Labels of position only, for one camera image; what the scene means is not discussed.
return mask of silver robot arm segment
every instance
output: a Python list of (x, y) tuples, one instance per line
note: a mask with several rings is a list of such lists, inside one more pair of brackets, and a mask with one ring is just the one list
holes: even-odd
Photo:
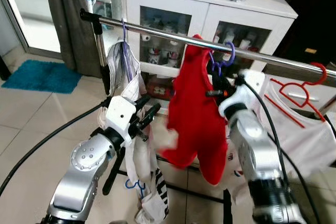
[(103, 187), (105, 195), (110, 192), (121, 165), (124, 146), (130, 144), (136, 135), (140, 137), (138, 141), (148, 139), (142, 130), (153, 121), (161, 106), (152, 106), (141, 120), (136, 114), (149, 99), (148, 95), (135, 102), (121, 96), (111, 98), (106, 113), (106, 130), (95, 131), (91, 139), (73, 149), (70, 166), (59, 182), (41, 224), (83, 224), (87, 220), (97, 194), (98, 180), (108, 167), (109, 160), (117, 154)]
[(78, 144), (71, 153), (70, 166), (59, 182), (47, 214), (60, 219), (86, 221), (95, 195), (98, 179), (115, 156), (109, 139), (97, 134)]
[(247, 86), (239, 85), (218, 107), (220, 115), (229, 121), (230, 139), (248, 181), (254, 201), (253, 218), (262, 224), (306, 224), (283, 179), (276, 146), (256, 115), (247, 109), (253, 99), (255, 96)]

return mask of red shirt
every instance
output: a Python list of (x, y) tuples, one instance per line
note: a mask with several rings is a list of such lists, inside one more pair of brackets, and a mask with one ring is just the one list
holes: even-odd
[(213, 87), (206, 65), (209, 50), (187, 46), (179, 76), (174, 80), (175, 95), (169, 104), (168, 129), (178, 132), (177, 148), (162, 155), (172, 164), (185, 168), (197, 156), (203, 177), (217, 185), (223, 175), (227, 144), (225, 120), (218, 106), (205, 92)]

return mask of gray curtain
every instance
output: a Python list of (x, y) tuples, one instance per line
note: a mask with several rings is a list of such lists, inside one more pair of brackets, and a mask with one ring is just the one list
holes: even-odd
[(87, 76), (101, 77), (92, 25), (79, 16), (81, 8), (87, 10), (86, 0), (49, 0), (49, 7), (66, 66)]

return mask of white cabinet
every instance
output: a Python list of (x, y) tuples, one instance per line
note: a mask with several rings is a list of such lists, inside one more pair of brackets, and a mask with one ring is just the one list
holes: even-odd
[[(284, 0), (127, 0), (127, 21), (192, 37), (223, 43), (228, 33), (236, 47), (272, 55), (297, 17)], [(140, 60), (148, 93), (163, 109), (174, 95), (172, 80), (179, 73), (185, 45), (128, 32), (134, 55)], [(225, 55), (216, 52), (217, 60)], [(262, 70), (262, 62), (237, 59), (233, 72), (241, 68)]]

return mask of teal rug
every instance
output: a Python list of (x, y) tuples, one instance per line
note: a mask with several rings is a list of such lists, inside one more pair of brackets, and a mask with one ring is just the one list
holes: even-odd
[(27, 60), (1, 87), (70, 94), (80, 78), (64, 63)]

